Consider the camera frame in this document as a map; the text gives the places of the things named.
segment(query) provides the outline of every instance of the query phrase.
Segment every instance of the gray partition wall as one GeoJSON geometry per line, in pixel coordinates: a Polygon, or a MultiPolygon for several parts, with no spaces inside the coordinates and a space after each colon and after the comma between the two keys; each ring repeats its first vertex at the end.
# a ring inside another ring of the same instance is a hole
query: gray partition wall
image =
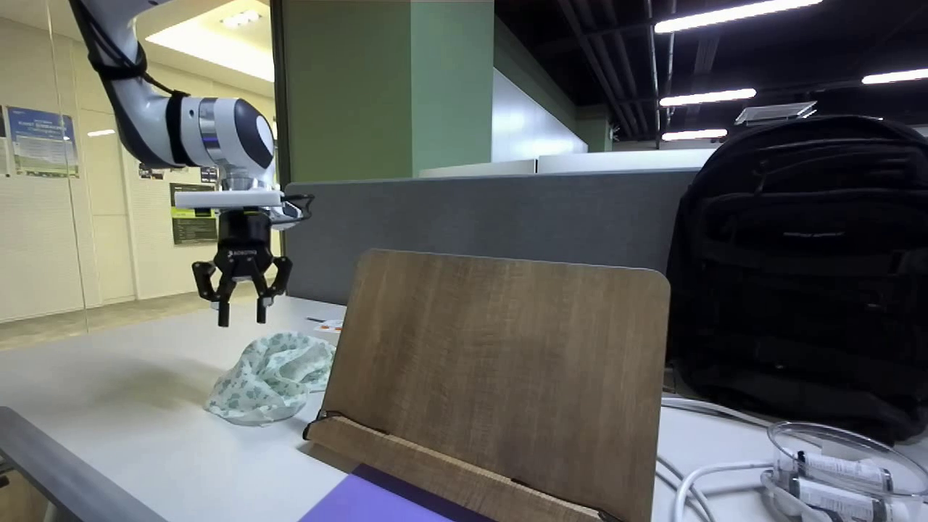
{"type": "Polygon", "coordinates": [[[665,270],[694,174],[545,174],[299,183],[313,216],[285,231],[291,296],[348,302],[371,245],[665,270]]]}

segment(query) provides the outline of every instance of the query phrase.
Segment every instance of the crumpled plastic bag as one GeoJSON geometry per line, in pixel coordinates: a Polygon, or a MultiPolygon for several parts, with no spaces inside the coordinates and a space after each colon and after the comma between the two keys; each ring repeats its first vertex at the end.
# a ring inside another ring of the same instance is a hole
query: crumpled plastic bag
{"type": "Polygon", "coordinates": [[[206,402],[232,422],[270,422],[294,418],[309,393],[328,381],[335,341],[309,332],[272,332],[249,341],[206,402]]]}

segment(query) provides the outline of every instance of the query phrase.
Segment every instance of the wooden book stand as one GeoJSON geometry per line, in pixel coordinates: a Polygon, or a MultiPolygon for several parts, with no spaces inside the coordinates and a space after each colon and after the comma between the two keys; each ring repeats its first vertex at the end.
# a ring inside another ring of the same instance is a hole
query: wooden book stand
{"type": "Polygon", "coordinates": [[[652,270],[368,251],[309,437],[491,518],[648,522],[652,270]]]}

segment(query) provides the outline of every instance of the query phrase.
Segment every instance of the purple paper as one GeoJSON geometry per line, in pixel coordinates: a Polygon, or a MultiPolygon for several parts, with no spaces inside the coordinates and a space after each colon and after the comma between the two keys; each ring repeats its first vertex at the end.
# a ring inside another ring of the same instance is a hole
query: purple paper
{"type": "Polygon", "coordinates": [[[491,522],[401,477],[358,466],[301,522],[491,522]]]}

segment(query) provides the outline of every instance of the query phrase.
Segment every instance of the black backpack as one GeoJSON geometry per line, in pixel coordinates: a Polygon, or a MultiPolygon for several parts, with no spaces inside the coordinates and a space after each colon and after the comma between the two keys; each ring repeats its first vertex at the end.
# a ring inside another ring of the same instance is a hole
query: black backpack
{"type": "Polygon", "coordinates": [[[883,439],[928,402],[928,142],[825,115],[729,139],[680,202],[671,365],[716,402],[883,439]]]}

